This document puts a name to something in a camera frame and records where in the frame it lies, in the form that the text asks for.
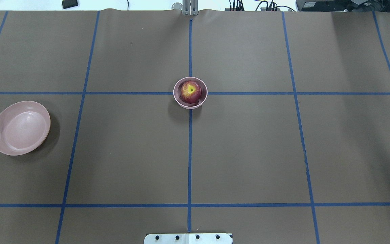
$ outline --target plate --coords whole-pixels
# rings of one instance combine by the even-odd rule
[[[0,113],[0,152],[17,156],[31,152],[51,127],[48,110],[38,102],[17,102]]]

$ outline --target bowl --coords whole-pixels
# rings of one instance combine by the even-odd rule
[[[0,113],[0,152],[29,153],[46,139],[51,127],[48,110],[38,102],[17,102]]]
[[[197,82],[197,84],[202,89],[201,98],[199,99],[199,101],[197,103],[186,103],[186,102],[183,102],[183,100],[181,100],[181,98],[180,98],[181,85],[183,85],[184,82],[189,81],[189,80]],[[194,109],[194,108],[198,108],[199,106],[201,106],[204,103],[205,99],[207,98],[208,93],[209,92],[207,91],[207,86],[205,85],[205,83],[201,79],[198,79],[197,77],[184,77],[183,79],[180,79],[175,84],[174,91],[172,92],[172,94],[174,95],[174,99],[176,100],[178,105],[180,105],[181,107],[186,108],[186,109]]]

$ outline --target table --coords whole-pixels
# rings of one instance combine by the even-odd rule
[[[175,82],[209,95],[185,110]],[[390,14],[0,12],[1,243],[390,243]]]

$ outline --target black object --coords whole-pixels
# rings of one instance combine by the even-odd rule
[[[62,2],[63,9],[68,9],[78,5],[78,0],[63,0],[61,2]]]
[[[390,12],[390,0],[296,0],[296,5],[306,12]]]

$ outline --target apple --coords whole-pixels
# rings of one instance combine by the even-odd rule
[[[181,100],[186,103],[197,103],[201,98],[202,88],[197,82],[188,80],[181,85]]]

